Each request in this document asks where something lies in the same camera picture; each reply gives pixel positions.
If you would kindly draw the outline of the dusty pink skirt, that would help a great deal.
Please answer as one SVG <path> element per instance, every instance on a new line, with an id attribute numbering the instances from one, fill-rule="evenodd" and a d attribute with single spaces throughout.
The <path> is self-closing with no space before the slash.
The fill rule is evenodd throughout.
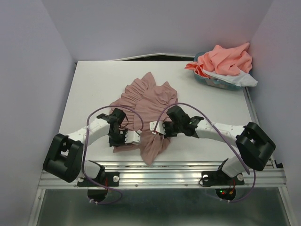
<path id="1" fill-rule="evenodd" d="M 160 113 L 165 107 L 178 102 L 177 91 L 166 81 L 158 86 L 152 73 L 146 73 L 141 79 L 135 79 L 127 85 L 121 97 L 110 105 L 122 105 L 133 109 L 143 119 L 141 143 L 139 145 L 125 145 L 115 147 L 115 153 L 123 151 L 140 150 L 142 160 L 151 165 L 156 157 L 161 154 L 171 143 L 171 139 L 164 139 L 158 134 L 152 134 L 150 122 L 167 119 L 167 114 Z"/>

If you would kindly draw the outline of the white light blue cloth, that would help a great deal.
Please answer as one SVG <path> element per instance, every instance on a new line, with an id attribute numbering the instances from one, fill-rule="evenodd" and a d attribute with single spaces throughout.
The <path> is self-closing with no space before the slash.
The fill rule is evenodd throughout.
<path id="1" fill-rule="evenodd" d="M 257 86 L 258 81 L 254 79 L 250 74 L 245 73 L 242 70 L 239 70 L 240 73 L 236 76 L 231 75 L 221 75 L 217 74 L 215 71 L 209 72 L 205 69 L 202 70 L 202 72 L 209 77 L 212 77 L 218 81 L 224 81 L 226 83 L 236 85 L 239 87 L 255 87 Z"/>

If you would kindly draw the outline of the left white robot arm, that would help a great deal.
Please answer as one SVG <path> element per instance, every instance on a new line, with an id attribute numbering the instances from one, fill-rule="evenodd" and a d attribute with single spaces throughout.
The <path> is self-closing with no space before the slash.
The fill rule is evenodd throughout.
<path id="1" fill-rule="evenodd" d="M 89 123 L 71 134 L 56 134 L 43 163 L 43 170 L 70 183 L 81 172 L 82 158 L 89 130 L 88 144 L 92 144 L 101 137 L 109 137 L 109 146 L 118 147 L 126 144 L 127 129 L 121 129 L 126 119 L 126 113 L 115 108 L 111 114 L 98 115 Z"/>

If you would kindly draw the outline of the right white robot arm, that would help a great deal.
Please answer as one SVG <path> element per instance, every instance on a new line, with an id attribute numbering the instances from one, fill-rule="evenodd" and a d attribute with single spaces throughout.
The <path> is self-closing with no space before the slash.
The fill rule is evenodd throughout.
<path id="1" fill-rule="evenodd" d="M 167 110 L 168 121 L 159 122 L 155 131 L 164 138 L 182 133 L 187 137 L 210 139 L 225 143 L 234 157 L 222 162 L 217 171 L 208 174 L 209 180 L 226 184 L 242 172 L 264 170 L 276 149 L 275 143 L 254 122 L 247 125 L 228 125 L 212 122 L 204 114 L 190 117 L 178 105 Z"/>

